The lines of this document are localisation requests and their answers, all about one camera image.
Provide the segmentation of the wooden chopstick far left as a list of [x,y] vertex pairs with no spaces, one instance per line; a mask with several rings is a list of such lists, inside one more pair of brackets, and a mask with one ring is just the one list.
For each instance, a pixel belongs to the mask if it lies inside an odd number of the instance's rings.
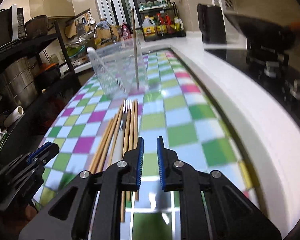
[[107,140],[107,137],[109,135],[109,132],[110,132],[110,128],[112,126],[112,123],[113,123],[113,118],[110,119],[110,121],[108,122],[107,124],[107,127],[102,135],[102,138],[101,138],[101,141],[98,145],[98,148],[94,154],[94,157],[92,159],[92,162],[89,166],[89,171],[93,174],[95,173],[96,169],[97,169],[97,166],[98,166],[98,162],[99,162],[99,159],[100,159],[100,155],[102,154],[103,152],[103,149],[104,149],[104,146],[105,146],[105,143],[106,143],[106,140]]

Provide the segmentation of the stainless steel stock pot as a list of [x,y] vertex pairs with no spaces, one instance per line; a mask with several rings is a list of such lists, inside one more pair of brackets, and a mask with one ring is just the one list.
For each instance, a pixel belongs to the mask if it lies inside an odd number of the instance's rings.
[[27,57],[10,64],[0,74],[0,94],[15,107],[27,108],[36,99],[37,90]]

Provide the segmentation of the wooden chopstick beside fork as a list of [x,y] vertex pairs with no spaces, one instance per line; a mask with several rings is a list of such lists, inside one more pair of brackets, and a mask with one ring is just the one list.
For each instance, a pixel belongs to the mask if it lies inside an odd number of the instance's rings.
[[117,113],[117,117],[115,119],[115,126],[114,126],[114,129],[113,129],[113,138],[112,138],[112,145],[111,145],[111,149],[110,149],[110,154],[109,154],[109,159],[108,159],[108,165],[107,167],[109,167],[112,163],[112,159],[113,159],[113,154],[114,154],[114,148],[115,148],[115,144],[116,144],[116,141],[117,141],[117,136],[118,136],[118,133],[119,133],[119,127],[120,127],[120,122],[121,122],[121,119],[122,119],[122,114],[123,114],[123,107],[124,107],[124,102],[122,102],[120,108],[119,108],[119,111]]

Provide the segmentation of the black metal shelf rack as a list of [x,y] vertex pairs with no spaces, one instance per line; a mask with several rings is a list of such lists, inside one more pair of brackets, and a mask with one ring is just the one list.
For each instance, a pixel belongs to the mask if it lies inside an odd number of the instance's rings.
[[57,63],[45,63],[40,54],[57,41],[66,53],[61,29],[54,23],[54,34],[16,41],[0,51],[0,74],[12,63],[27,57],[34,84],[36,99],[27,107],[13,106],[0,94],[0,127],[6,135],[0,146],[0,163],[6,164],[21,154],[35,150],[57,116],[81,84],[73,69],[63,73]]

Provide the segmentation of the wooden chopstick right of fork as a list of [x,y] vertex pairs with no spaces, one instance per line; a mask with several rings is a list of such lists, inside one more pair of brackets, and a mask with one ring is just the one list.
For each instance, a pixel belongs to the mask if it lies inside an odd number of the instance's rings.
[[[125,131],[123,137],[123,151],[122,156],[125,156],[125,153],[133,148],[133,127],[134,127],[134,103],[132,100],[125,101]],[[125,222],[125,208],[126,208],[126,199],[130,200],[131,195],[128,192],[128,197],[126,196],[126,191],[122,192],[121,199],[121,222]]]

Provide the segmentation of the wooden chopstick rightmost pair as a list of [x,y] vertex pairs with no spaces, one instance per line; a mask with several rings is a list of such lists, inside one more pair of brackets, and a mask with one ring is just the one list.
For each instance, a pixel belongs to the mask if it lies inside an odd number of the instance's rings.
[[138,101],[134,100],[134,148],[137,148],[138,144]]

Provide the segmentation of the checkered colourful table mat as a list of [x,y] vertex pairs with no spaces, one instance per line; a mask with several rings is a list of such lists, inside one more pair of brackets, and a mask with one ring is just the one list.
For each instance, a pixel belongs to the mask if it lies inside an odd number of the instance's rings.
[[[149,90],[133,94],[138,102],[139,135],[144,139],[141,191],[126,202],[122,239],[179,239],[179,194],[160,187],[157,138],[196,170],[220,170],[254,204],[257,196],[242,155],[214,104],[169,50],[144,55]],[[57,116],[43,137],[60,152],[46,166],[34,196],[46,205],[78,172],[86,170],[107,123],[122,101],[108,98],[91,77]]]

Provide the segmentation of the white serrated plastic knife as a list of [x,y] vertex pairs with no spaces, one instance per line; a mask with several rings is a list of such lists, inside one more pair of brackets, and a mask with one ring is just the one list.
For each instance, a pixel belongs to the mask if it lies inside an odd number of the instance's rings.
[[122,82],[111,73],[93,47],[87,48],[87,55],[103,92],[110,98],[126,94],[126,89]]

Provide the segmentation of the clear plastic utensil container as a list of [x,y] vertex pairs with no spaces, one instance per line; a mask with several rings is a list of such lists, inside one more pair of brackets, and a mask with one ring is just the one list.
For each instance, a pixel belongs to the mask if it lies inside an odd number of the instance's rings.
[[140,41],[138,39],[136,40],[138,50],[139,91],[136,89],[135,82],[133,38],[116,42],[96,50],[98,56],[104,61],[111,73],[122,82],[126,89],[126,94],[114,98],[107,96],[110,99],[124,98],[138,92],[144,93],[149,89],[147,67],[143,59]]

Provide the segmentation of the metal bowl on shelf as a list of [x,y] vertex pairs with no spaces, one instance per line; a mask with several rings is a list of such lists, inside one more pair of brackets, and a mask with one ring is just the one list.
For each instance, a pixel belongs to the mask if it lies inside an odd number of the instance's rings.
[[28,39],[45,36],[49,29],[49,19],[46,15],[36,16],[25,23]]

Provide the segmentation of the microwave oven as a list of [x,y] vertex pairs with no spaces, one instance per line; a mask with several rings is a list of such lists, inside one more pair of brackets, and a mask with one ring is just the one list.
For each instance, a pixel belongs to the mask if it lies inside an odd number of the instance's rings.
[[24,12],[16,4],[0,10],[0,48],[21,38],[26,38]]

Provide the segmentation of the chopstick standing in container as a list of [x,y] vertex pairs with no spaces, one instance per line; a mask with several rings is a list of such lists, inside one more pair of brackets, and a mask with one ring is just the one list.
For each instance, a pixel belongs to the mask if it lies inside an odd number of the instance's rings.
[[139,91],[138,50],[137,50],[137,40],[136,40],[135,15],[134,15],[133,7],[132,7],[132,27],[133,27],[133,44],[134,44],[135,82],[136,82],[136,89]]

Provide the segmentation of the black gas stove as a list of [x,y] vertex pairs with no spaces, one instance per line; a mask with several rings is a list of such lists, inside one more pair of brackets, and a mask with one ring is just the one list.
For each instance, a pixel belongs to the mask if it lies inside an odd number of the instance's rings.
[[288,55],[266,49],[207,49],[266,90],[300,125],[300,72]]

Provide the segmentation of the yellow oil jug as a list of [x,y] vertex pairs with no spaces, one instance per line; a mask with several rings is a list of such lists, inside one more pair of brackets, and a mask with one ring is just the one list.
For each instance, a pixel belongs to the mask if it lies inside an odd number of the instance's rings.
[[149,16],[145,16],[145,19],[142,23],[142,30],[145,38],[155,37],[157,35],[157,28],[154,21],[149,18]]

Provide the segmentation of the black condiment rack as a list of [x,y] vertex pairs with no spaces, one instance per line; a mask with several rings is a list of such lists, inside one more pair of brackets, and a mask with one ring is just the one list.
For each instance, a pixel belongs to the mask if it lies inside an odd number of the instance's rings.
[[154,21],[157,28],[157,35],[148,38],[145,38],[142,30],[143,38],[146,42],[186,36],[185,27],[179,16],[175,2],[162,0],[140,3],[139,15],[142,23],[145,16],[149,16],[149,18]]

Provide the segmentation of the black wok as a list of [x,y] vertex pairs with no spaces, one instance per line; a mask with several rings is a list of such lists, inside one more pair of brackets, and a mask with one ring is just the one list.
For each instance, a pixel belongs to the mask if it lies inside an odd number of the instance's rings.
[[265,48],[286,51],[300,43],[300,34],[288,27],[239,14],[225,13],[224,16],[247,40]]

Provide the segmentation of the black electric kettle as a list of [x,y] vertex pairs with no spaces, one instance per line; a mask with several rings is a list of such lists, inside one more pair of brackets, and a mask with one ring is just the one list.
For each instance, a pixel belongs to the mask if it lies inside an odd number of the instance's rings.
[[202,42],[206,44],[226,44],[226,32],[221,7],[198,3],[197,13]]

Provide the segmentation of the white handled metal fork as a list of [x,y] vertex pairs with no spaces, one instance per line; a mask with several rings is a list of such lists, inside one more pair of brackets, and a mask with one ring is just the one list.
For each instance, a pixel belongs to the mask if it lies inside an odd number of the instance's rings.
[[127,116],[128,116],[129,111],[131,111],[131,109],[132,109],[132,101],[125,100],[125,102],[123,104],[121,124],[120,124],[119,132],[117,135],[117,140],[116,140],[116,144],[115,144],[115,148],[114,148],[112,163],[116,163],[122,159],[123,142],[124,142],[124,134],[125,134]]

